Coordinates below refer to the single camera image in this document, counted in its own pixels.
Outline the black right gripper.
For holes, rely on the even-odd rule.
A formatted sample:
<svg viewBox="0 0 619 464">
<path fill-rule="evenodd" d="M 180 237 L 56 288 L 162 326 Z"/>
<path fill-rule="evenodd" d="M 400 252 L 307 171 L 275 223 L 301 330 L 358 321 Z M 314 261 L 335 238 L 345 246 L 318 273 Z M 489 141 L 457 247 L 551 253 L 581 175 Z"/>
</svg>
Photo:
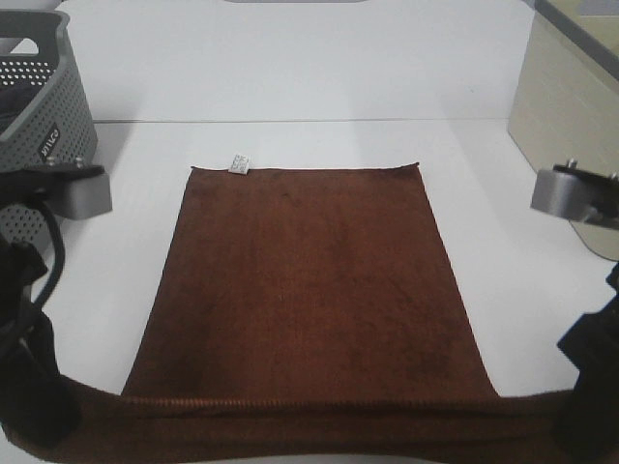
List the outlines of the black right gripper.
<svg viewBox="0 0 619 464">
<path fill-rule="evenodd" d="M 569 454 L 609 454 L 618 448 L 618 297 L 582 314 L 557 342 L 578 378 L 554 425 Z"/>
</svg>

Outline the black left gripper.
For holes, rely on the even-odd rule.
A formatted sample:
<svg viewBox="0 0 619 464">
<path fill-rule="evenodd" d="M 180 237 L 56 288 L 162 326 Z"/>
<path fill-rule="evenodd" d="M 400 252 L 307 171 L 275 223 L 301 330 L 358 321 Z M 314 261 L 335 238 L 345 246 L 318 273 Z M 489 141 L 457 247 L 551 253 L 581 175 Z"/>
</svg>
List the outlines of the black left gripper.
<svg viewBox="0 0 619 464">
<path fill-rule="evenodd" d="M 81 413 L 57 366 L 51 322 L 28 294 L 46 272 L 32 245 L 1 241 L 1 425 L 51 449 Z"/>
</svg>

